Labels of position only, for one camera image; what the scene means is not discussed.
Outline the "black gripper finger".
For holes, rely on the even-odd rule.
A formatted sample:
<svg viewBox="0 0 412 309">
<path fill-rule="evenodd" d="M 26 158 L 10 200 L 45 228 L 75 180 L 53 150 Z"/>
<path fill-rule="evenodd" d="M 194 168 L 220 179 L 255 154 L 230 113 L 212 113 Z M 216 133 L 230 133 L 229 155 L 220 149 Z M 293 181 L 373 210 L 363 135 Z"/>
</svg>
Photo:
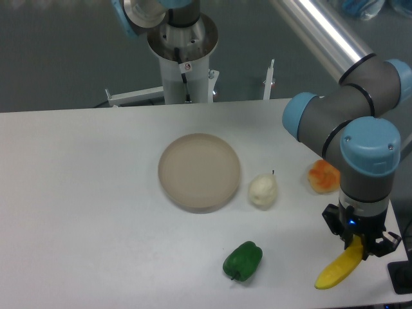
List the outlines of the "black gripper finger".
<svg viewBox="0 0 412 309">
<path fill-rule="evenodd" d="M 381 241 L 377 242 L 377 239 L 370 235 L 362 236 L 363 253 L 362 258 L 368 259 L 369 256 L 376 256 L 381 258 L 386 256 L 398 248 L 402 238 L 394 232 L 383 231 L 379 236 Z"/>
<path fill-rule="evenodd" d="M 348 248 L 352 243 L 353 233 L 341 221 L 339 207 L 334 204 L 328 204 L 322 212 L 322 217 L 331 233 L 338 236 L 344 242 L 344 248 Z"/>
</svg>

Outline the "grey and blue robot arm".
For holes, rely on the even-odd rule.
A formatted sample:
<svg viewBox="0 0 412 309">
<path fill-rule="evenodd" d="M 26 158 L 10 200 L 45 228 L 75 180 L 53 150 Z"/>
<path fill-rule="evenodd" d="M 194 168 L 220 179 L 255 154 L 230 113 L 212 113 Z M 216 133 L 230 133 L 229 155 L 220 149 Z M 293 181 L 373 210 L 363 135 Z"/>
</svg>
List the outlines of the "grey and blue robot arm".
<svg viewBox="0 0 412 309">
<path fill-rule="evenodd" d="M 161 67 L 168 104 L 212 102 L 209 55 L 218 42 L 199 1 L 113 1 L 127 33 L 146 33 Z M 339 202 L 323 212 L 362 258 L 394 252 L 401 238 L 385 227 L 389 194 L 402 150 L 397 128 L 383 114 L 411 96 L 411 68 L 380 60 L 321 1 L 274 1 L 274 8 L 339 83 L 325 97 L 300 93 L 283 112 L 284 128 L 339 170 Z"/>
</svg>

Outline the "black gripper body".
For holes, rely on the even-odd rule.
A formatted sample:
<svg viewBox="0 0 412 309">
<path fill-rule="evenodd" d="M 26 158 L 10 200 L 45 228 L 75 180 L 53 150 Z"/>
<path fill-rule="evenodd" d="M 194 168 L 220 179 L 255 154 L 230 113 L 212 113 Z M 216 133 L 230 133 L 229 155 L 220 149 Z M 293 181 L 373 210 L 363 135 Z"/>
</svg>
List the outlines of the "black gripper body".
<svg viewBox="0 0 412 309">
<path fill-rule="evenodd" d="M 389 196 L 373 202 L 358 201 L 339 192 L 339 219 L 344 232 L 360 237 L 364 248 L 371 248 L 386 231 Z"/>
</svg>

